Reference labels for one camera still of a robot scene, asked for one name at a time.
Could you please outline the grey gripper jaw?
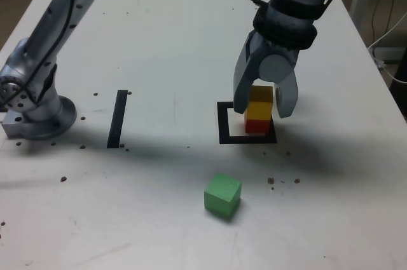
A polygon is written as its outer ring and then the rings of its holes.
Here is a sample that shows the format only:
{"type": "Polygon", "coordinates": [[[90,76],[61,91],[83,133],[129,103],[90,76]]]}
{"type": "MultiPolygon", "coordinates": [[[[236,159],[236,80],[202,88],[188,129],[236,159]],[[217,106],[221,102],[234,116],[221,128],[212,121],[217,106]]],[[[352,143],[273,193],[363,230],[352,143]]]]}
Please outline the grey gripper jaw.
{"type": "Polygon", "coordinates": [[[294,68],[298,51],[265,57],[259,65],[259,78],[275,85],[277,111],[280,118],[292,115],[298,101],[298,85],[294,68]]]}
{"type": "Polygon", "coordinates": [[[239,114],[247,109],[250,89],[259,79],[259,65],[263,57],[263,37],[252,30],[240,52],[233,75],[233,109],[239,114]]]}

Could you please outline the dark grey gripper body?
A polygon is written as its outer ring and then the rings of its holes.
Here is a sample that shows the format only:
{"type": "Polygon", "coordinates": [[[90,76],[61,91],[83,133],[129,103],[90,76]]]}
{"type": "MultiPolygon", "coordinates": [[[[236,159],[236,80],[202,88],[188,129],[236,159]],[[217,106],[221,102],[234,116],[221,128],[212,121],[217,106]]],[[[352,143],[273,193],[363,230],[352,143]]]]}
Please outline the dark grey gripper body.
{"type": "Polygon", "coordinates": [[[263,37],[253,38],[253,62],[257,64],[296,64],[298,55],[298,50],[288,50],[263,37]]]}

